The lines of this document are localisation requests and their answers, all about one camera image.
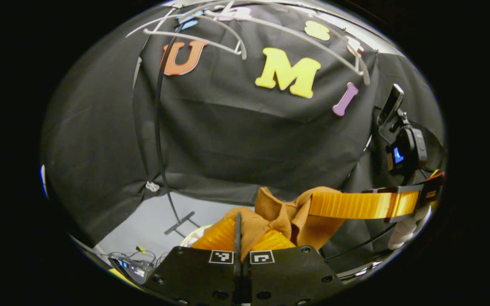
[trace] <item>brown cloth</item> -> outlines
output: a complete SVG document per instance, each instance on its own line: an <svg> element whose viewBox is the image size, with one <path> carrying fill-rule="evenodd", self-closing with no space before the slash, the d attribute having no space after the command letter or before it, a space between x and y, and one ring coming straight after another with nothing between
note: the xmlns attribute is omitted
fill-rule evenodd
<svg viewBox="0 0 490 306"><path fill-rule="evenodd" d="M275 198L268 188L262 187L256 196L254 212L246 207L228 211L219 222L241 213L241 261L269 229L280 231L296 246L308 244L319 250L325 245L346 219L309 215L311 195L314 192L340 193L332 188L316 187L302 193L293 202L283 202Z"/></svg>

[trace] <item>orange letter u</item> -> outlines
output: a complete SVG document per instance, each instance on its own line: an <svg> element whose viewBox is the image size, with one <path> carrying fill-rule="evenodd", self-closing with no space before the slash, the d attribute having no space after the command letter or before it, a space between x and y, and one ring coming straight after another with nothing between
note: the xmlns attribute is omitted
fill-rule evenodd
<svg viewBox="0 0 490 306"><path fill-rule="evenodd" d="M175 64L175 57L177 56L177 52L185 45L184 42L175 42L169 51L168 61L165 64L164 74L168 76L180 76L189 73L196 67L198 64L198 60L200 59L200 54L202 54L202 50L207 45L207 43L193 40L190 42L189 46L192 47L190 50L190 55L188 56L188 60L181 65ZM164 55L168 49L168 45L164 46Z"/></svg>

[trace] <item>blue screen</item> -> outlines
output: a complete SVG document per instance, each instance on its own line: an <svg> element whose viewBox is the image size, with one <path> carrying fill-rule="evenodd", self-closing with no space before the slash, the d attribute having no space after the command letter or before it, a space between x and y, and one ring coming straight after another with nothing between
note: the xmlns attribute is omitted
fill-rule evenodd
<svg viewBox="0 0 490 306"><path fill-rule="evenodd" d="M398 151L398 148L394 148L394 161L395 163L399 163L404 160L403 156L400 156L400 152Z"/></svg>

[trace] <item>yellow letter m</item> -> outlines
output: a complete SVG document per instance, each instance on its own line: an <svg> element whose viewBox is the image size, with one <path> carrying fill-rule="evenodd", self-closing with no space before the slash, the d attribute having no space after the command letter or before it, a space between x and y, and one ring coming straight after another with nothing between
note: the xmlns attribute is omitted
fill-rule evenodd
<svg viewBox="0 0 490 306"><path fill-rule="evenodd" d="M285 51L276 48L264 48L266 55L266 64L262 76L256 79L255 84L260 87L274 88L276 81L274 75L277 75L279 88L284 91L292 81L294 85L290 87L290 93L304 98L311 98L313 91L313 79L315 73L321 68L321 64L311 58L302 58L294 66L290 65Z"/></svg>

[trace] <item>white glove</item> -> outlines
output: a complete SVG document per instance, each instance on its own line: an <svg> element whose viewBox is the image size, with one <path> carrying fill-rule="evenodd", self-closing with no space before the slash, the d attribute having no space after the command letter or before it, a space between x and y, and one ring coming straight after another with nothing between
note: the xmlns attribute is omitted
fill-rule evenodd
<svg viewBox="0 0 490 306"><path fill-rule="evenodd" d="M413 217L396 223L393 234L389 239L388 248L390 250L396 250L397 248L402 247L406 242L418 234L424 226L424 223L430 218L431 214L432 209L430 205L425 205L424 207L417 209Z"/></svg>

